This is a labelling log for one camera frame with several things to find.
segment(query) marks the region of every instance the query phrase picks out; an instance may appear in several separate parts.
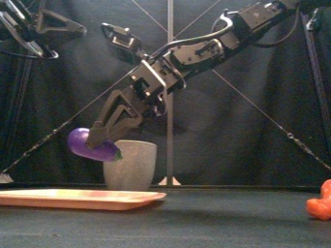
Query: purple object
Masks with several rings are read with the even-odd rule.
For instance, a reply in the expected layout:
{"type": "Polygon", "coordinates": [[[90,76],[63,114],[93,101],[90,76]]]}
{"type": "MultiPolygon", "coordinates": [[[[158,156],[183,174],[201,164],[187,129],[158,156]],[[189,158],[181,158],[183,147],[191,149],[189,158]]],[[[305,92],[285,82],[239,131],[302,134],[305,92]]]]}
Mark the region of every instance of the purple object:
{"type": "Polygon", "coordinates": [[[79,156],[93,160],[111,162],[122,158],[121,149],[107,140],[97,148],[89,148],[86,142],[90,136],[90,129],[78,128],[71,131],[67,139],[70,150],[79,156]]]}

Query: gray mug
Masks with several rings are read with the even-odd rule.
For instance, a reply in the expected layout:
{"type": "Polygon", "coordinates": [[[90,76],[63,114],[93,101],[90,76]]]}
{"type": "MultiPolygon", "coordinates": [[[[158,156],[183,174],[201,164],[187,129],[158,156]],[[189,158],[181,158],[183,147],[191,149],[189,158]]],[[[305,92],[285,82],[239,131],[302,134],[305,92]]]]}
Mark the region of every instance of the gray mug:
{"type": "Polygon", "coordinates": [[[157,144],[139,140],[119,140],[123,159],[103,162],[103,177],[109,190],[147,191],[155,171],[157,144]]]}

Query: black table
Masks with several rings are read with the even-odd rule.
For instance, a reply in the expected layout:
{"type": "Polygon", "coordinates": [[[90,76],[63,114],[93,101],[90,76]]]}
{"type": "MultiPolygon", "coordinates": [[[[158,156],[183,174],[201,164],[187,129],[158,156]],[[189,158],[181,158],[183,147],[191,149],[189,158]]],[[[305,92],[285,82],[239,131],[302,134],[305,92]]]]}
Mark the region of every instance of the black table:
{"type": "Polygon", "coordinates": [[[331,222],[306,212],[306,201],[318,193],[151,191],[169,195],[129,211],[0,206],[0,247],[331,247],[331,222]]]}

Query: plastic tray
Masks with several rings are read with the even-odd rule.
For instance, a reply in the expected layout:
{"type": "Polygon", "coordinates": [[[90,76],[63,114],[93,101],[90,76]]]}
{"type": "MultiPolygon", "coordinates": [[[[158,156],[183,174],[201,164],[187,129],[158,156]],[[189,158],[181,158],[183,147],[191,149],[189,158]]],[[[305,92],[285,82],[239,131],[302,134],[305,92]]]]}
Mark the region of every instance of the plastic tray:
{"type": "Polygon", "coordinates": [[[0,205],[129,210],[166,197],[165,193],[42,189],[0,191],[0,205]]]}

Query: orange toy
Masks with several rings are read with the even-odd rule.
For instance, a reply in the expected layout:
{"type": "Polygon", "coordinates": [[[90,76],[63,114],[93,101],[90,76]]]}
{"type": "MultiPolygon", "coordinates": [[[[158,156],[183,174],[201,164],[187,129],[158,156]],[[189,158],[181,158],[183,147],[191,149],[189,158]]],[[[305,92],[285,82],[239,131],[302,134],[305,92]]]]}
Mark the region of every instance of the orange toy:
{"type": "Polygon", "coordinates": [[[331,179],[321,187],[321,196],[322,199],[307,200],[307,212],[314,218],[327,221],[331,219],[331,179]]]}

